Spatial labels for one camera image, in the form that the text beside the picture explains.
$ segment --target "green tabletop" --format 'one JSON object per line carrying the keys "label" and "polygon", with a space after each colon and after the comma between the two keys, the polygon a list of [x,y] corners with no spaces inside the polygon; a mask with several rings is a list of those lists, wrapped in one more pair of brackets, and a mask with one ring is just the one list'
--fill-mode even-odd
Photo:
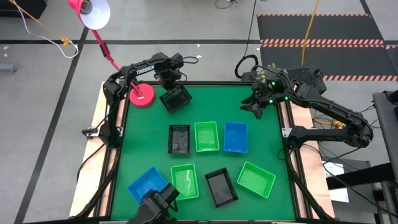
{"label": "green tabletop", "polygon": [[[263,110],[261,120],[240,110],[241,100],[251,94],[250,86],[186,86],[193,99],[187,106],[168,113],[159,96],[165,93],[156,86],[157,99],[148,108],[129,104],[111,218],[130,219],[138,204],[127,188],[147,169],[154,166],[171,183],[170,168],[195,164],[199,197],[177,202],[178,212],[170,210],[180,220],[294,220],[286,164],[277,158],[282,149],[276,107]],[[196,152],[193,124],[216,121],[220,150]],[[248,124],[248,153],[223,151],[225,122]],[[191,141],[189,155],[169,155],[167,141],[169,125],[189,124]],[[236,183],[244,162],[249,161],[276,175],[269,198],[263,198]],[[239,197],[237,201],[216,208],[206,183],[205,174],[226,167]]]}

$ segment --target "desk lamp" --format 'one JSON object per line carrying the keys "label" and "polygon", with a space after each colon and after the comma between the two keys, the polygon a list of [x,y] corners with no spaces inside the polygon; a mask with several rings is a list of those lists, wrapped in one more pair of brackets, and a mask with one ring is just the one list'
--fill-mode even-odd
{"label": "desk lamp", "polygon": [[[72,9],[76,10],[81,23],[93,32],[104,57],[119,71],[120,67],[114,62],[111,52],[97,31],[105,27],[111,18],[109,2],[107,0],[68,0],[68,3]],[[129,98],[134,106],[146,107],[154,102],[155,90],[152,86],[148,84],[135,85],[133,82],[130,82],[130,85],[133,90],[131,90]]]}

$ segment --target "red lamp base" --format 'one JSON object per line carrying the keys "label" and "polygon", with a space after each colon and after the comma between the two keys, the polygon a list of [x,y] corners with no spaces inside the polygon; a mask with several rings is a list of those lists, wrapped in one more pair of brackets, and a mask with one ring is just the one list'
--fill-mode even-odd
{"label": "red lamp base", "polygon": [[141,94],[131,90],[129,94],[130,102],[139,108],[151,105],[155,101],[155,90],[148,84],[140,84],[137,86]]}

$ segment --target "orange striped tape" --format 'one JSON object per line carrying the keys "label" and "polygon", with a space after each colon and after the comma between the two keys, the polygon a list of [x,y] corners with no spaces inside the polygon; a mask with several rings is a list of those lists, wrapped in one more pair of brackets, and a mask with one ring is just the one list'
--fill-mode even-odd
{"label": "orange striped tape", "polygon": [[[261,16],[312,16],[312,14],[257,14]],[[370,16],[369,14],[316,14],[316,16]]]}
{"label": "orange striped tape", "polygon": [[[304,39],[265,39],[261,47],[303,47]],[[306,47],[382,47],[383,40],[368,39],[307,39]]]}
{"label": "orange striped tape", "polygon": [[395,48],[398,48],[398,46],[396,46],[396,45],[387,45],[386,46],[386,49],[395,49]]}
{"label": "orange striped tape", "polygon": [[395,75],[324,75],[325,81],[397,81]]}

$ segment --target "black plastic tray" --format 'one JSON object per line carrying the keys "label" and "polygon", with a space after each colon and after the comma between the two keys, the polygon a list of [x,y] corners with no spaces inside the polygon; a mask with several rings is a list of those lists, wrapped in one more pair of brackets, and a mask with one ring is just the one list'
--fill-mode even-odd
{"label": "black plastic tray", "polygon": [[167,151],[169,154],[189,154],[190,149],[190,126],[170,125],[169,143]]}
{"label": "black plastic tray", "polygon": [[169,113],[174,113],[181,107],[189,104],[192,96],[184,86],[177,86],[170,92],[163,94],[160,100]]}
{"label": "black plastic tray", "polygon": [[216,208],[238,199],[226,168],[205,175]]}

